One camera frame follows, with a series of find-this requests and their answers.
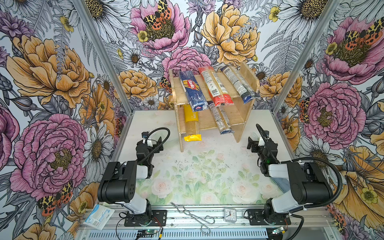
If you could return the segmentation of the yellow Pastatime spaghetti bag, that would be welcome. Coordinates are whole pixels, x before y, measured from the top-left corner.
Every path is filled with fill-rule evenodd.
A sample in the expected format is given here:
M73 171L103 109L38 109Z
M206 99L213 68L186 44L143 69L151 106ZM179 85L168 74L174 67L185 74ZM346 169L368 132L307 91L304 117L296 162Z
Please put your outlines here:
M184 140L186 142L202 141L198 112L194 112L190 105L184 105L184 116L186 126L186 136L184 137Z

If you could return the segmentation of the clear spaghetti bag blue end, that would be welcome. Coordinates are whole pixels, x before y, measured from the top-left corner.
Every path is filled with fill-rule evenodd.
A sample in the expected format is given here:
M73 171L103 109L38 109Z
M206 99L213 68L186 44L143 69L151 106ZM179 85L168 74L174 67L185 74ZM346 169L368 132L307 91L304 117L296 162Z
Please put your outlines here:
M216 107L213 101L208 101L209 109L214 117L216 125L221 135L231 134L235 131L230 125L229 118L224 110L223 106Z

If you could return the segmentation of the red spaghetti bag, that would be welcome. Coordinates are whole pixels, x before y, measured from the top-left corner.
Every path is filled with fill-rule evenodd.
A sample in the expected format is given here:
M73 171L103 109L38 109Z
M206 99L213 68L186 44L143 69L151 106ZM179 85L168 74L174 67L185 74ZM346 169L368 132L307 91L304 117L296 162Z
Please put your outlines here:
M200 67L198 70L205 81L210 97L216 107L234 105L231 96L213 67Z

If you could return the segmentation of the blue Barilla spaghetti box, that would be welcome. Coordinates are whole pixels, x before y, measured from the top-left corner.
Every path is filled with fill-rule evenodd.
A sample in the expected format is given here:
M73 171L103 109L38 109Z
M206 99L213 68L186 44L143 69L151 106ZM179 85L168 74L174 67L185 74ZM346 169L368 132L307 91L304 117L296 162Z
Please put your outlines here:
M193 112L208 109L208 102L192 71L179 71L179 77Z

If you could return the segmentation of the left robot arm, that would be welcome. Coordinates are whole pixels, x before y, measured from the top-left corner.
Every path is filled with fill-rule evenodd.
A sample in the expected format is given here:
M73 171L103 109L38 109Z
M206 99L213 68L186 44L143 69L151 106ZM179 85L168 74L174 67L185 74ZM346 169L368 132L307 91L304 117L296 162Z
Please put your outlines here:
M143 139L137 143L135 161L110 162L105 169L98 188L98 200L126 208L129 226L147 226L154 219L150 201L136 194L136 182L152 176L152 160L154 154L164 149L162 144L162 138Z

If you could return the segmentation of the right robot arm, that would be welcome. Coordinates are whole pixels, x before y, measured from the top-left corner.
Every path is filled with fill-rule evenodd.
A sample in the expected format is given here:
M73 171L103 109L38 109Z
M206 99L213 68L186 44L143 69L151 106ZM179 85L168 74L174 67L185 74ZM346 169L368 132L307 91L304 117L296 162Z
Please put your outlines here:
M254 219L263 219L267 224L281 224L294 211L301 211L314 205L327 205L334 197L328 181L317 164L320 159L277 160L278 144L260 137L258 141L248 138L247 149L258 155L258 166L265 177L285 179L289 190L266 201L262 211Z

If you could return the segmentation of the wooden two-tier shelf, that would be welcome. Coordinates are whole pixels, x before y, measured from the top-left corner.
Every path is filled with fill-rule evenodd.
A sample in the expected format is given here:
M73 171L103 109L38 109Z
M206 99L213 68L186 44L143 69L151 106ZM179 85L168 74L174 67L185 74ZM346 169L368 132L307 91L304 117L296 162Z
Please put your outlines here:
M247 80L247 82L254 89L254 91L257 92L260 88L260 81L254 74L254 72L249 68L249 66L246 63L242 63L239 72L241 73L243 78ZM229 118L232 129L235 131L234 138L236 142L239 142L255 101L251 100L249 103L244 104L241 99L241 96L238 94L235 87L231 84L228 78L222 72L219 72L218 76L224 86L227 88L234 102L233 105L224 106L223 108ZM185 143L183 135L186 133L186 123L183 106L188 105L189 102L182 87L180 78L174 77L172 70L169 70L169 81L172 85L172 95L177 120L180 150L181 152L183 152L183 143ZM199 128L201 132L218 128L210 110L204 110L199 112Z

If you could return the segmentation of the small white clock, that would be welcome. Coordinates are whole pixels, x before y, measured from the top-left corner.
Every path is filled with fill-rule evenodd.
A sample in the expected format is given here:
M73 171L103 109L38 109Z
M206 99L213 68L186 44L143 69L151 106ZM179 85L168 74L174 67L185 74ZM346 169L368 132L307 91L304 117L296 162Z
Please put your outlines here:
M224 221L235 223L237 221L237 210L234 208L224 208Z

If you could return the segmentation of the white blue packet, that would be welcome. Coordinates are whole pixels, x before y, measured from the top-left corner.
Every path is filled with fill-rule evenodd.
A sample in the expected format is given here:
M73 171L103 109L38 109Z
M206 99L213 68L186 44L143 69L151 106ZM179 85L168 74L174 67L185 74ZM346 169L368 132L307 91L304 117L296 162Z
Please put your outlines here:
M112 217L114 212L114 209L97 204L84 221L84 224L101 231Z

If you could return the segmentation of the metal tongs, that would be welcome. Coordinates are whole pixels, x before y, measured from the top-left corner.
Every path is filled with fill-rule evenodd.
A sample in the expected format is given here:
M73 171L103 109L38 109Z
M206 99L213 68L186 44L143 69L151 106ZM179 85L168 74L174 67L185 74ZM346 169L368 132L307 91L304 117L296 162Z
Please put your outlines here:
M195 214L193 214L190 210L188 210L184 205L178 205L173 202L171 202L171 205L177 209L177 211L180 214L185 214L186 216L192 218L197 223L201 225L200 231L206 235L209 236L212 232L211 228L208 225L213 225L216 221L213 217L206 215L204 218L199 217Z

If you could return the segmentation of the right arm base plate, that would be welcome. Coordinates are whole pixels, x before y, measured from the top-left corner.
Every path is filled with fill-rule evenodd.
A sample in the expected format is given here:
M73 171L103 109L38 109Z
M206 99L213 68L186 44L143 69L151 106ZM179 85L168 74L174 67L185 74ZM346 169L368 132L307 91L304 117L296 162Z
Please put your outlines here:
M291 220L287 214L267 214L262 209L248 209L244 217L251 226L272 226L272 225L291 225Z

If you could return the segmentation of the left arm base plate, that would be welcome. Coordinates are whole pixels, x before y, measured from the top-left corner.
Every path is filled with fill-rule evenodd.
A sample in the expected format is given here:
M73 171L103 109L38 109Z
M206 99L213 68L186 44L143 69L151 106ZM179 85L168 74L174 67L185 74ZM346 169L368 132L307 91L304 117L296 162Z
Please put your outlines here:
M152 210L139 215L129 215L124 222L125 227L165 227L167 222L167 210Z

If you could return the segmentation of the aluminium front rail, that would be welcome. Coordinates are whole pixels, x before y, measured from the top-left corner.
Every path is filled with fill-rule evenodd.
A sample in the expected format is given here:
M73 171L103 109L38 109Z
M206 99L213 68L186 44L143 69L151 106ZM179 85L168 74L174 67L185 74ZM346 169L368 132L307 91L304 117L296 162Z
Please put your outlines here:
M325 208L286 215L268 224L260 206L157 206L155 218L141 226L115 212L102 230L82 224L76 240L341 240Z

